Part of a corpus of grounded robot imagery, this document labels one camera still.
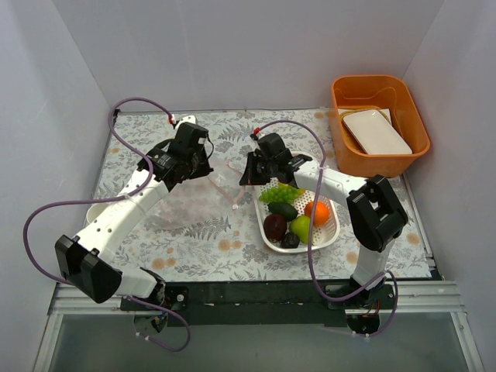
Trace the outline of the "green grape bunch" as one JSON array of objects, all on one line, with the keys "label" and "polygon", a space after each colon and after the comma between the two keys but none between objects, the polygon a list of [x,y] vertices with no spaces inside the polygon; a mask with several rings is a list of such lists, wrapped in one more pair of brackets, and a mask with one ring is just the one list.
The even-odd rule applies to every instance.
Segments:
[{"label": "green grape bunch", "polygon": [[262,191],[259,200],[269,204],[271,202],[286,202],[292,204],[297,198],[288,196],[283,191],[279,191],[278,187],[272,187],[266,191]]}]

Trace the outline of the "clear zip top bag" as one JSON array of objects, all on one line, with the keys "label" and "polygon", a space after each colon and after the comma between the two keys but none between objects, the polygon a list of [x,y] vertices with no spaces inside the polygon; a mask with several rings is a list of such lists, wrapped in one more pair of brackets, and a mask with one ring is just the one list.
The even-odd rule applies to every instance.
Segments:
[{"label": "clear zip top bag", "polygon": [[206,177],[187,180],[159,201],[143,219],[148,231],[186,228],[233,214],[241,206],[246,188],[239,185],[243,172],[233,160],[214,158],[214,169]]}]

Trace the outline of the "dark green avocado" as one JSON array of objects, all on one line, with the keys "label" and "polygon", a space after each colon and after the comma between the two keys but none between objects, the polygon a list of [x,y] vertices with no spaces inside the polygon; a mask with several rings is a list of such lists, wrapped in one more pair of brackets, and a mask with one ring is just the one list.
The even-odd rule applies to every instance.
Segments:
[{"label": "dark green avocado", "polygon": [[267,207],[272,214],[282,215],[288,222],[298,217],[298,210],[292,204],[286,202],[273,201]]}]

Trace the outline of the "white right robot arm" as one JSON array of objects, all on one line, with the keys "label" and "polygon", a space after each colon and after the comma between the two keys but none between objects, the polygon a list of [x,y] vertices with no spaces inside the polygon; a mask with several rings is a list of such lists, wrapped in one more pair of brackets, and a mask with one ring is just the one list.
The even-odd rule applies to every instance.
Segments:
[{"label": "white right robot arm", "polygon": [[360,243],[358,261],[350,278],[350,293],[332,297],[317,286],[330,302],[352,302],[368,308],[379,298],[378,288],[394,241],[408,224],[408,216],[387,178],[350,176],[325,167],[307,155],[294,155],[276,133],[250,135],[257,149],[247,154],[239,184],[261,186],[276,178],[296,188],[312,191],[315,199],[326,197],[348,209],[353,233]]}]

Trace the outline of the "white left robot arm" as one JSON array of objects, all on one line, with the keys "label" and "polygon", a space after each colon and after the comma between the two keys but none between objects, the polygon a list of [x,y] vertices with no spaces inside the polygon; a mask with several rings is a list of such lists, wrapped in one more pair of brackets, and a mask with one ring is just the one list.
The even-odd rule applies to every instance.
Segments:
[{"label": "white left robot arm", "polygon": [[134,296],[149,310],[165,299],[166,283],[139,267],[114,267],[118,248],[153,206],[183,181],[209,175],[205,142],[208,130],[193,115],[181,118],[174,138],[147,153],[121,190],[121,200],[107,203],[74,237],[63,235],[55,250],[63,278],[100,304],[114,295]]}]

